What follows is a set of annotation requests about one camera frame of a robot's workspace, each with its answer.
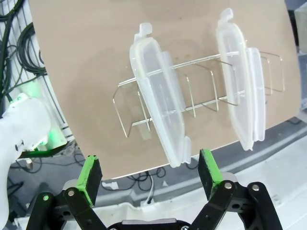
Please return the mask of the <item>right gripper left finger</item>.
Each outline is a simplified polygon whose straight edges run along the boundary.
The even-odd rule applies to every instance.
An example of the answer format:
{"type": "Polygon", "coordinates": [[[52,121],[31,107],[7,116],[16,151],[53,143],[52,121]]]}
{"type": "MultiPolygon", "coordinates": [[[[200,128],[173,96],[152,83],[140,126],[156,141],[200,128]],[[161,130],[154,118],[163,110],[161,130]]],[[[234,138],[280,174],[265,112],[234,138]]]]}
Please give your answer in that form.
{"type": "Polygon", "coordinates": [[[58,195],[41,192],[36,197],[26,228],[62,230],[72,219],[82,230],[106,230],[92,209],[101,179],[99,159],[95,155],[88,156],[75,186],[63,189],[58,195]]]}

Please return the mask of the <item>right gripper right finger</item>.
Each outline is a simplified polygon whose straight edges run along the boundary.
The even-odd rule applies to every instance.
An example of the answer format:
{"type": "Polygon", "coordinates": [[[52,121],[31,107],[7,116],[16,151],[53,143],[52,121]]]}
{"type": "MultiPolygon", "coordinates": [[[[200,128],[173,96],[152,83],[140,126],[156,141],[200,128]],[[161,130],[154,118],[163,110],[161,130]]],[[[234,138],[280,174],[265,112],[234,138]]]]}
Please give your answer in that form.
{"type": "Polygon", "coordinates": [[[237,213],[246,230],[281,230],[282,225],[266,186],[251,182],[246,187],[223,178],[208,149],[201,149],[198,173],[207,204],[191,224],[193,230],[216,229],[225,213],[237,213]]]}

